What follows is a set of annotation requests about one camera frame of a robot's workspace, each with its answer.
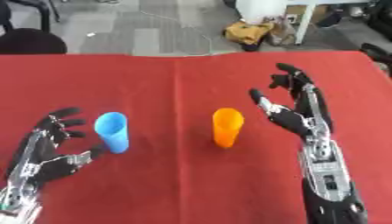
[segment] plastic cup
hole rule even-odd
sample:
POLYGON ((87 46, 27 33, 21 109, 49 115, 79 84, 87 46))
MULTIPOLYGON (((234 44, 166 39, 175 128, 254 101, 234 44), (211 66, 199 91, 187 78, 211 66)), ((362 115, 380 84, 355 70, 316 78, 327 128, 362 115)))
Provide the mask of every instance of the plastic cup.
POLYGON ((94 129, 113 153, 123 153, 130 147, 127 117, 110 112, 96 119, 94 129))
POLYGON ((213 140, 222 148, 230 148, 240 133, 244 118, 233 108, 220 108, 213 114, 213 140))

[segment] gray floor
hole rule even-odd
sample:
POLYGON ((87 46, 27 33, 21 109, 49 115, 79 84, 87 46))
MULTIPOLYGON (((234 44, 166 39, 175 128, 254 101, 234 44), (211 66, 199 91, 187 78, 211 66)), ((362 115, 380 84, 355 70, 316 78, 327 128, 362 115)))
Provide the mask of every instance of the gray floor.
MULTIPOLYGON (((52 31, 66 41, 70 53, 188 56, 241 50, 221 37, 221 30, 239 18, 221 0, 54 1, 62 20, 52 23, 52 31)), ((16 27, 39 27, 34 9, 15 4, 11 8, 16 27)), ((301 46, 264 44, 261 51, 356 50, 363 42, 392 51, 383 36, 352 19, 331 29, 311 26, 301 46)))

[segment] chair leg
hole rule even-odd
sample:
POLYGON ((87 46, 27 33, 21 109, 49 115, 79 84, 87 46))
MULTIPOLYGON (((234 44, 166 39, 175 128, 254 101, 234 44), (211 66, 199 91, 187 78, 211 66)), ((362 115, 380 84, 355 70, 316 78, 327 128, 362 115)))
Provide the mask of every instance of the chair leg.
POLYGON ((57 23, 60 22, 60 14, 59 11, 56 8, 56 5, 54 5, 53 0, 48 0, 49 5, 52 8, 53 14, 54 14, 54 19, 56 20, 57 23))
POLYGON ((40 0, 10 0, 10 2, 37 8, 39 14, 41 14, 41 30, 44 32, 51 31, 51 12, 46 3, 40 0))
POLYGON ((5 24, 3 24, 3 28, 5 32, 10 32, 14 29, 14 26, 12 25, 11 21, 7 21, 5 24))

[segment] table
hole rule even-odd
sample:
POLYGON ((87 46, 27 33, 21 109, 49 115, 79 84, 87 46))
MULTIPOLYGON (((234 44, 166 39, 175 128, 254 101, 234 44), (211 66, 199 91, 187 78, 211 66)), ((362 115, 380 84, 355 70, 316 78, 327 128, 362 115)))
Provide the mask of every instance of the table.
POLYGON ((298 5, 304 4, 306 6, 306 11, 302 18, 301 24, 298 27, 297 31, 297 40, 296 44, 300 45, 304 41, 304 37, 306 31, 308 29, 309 24, 311 23, 311 19, 313 17, 313 12, 316 9, 316 6, 319 4, 361 4, 361 3, 370 3, 372 0, 288 0, 289 5, 298 5))
POLYGON ((38 223, 304 224, 299 140, 248 97, 258 87, 292 106, 286 91, 268 89, 277 62, 303 68, 324 90, 369 223, 391 223, 392 83, 359 52, 2 56, 0 169, 48 111, 80 106, 87 118, 87 138, 59 153, 99 143, 94 119, 120 111, 129 118, 131 149, 47 185, 38 223), (211 115, 222 107, 245 116, 230 150, 211 140, 211 115))

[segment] blue plastic cup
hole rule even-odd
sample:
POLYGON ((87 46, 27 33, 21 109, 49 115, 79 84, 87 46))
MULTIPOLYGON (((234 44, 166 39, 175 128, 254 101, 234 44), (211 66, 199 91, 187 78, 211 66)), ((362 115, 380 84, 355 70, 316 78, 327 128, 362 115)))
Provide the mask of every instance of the blue plastic cup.
POLYGON ((130 147, 127 117, 110 112, 96 119, 94 129, 113 153, 123 153, 130 147))

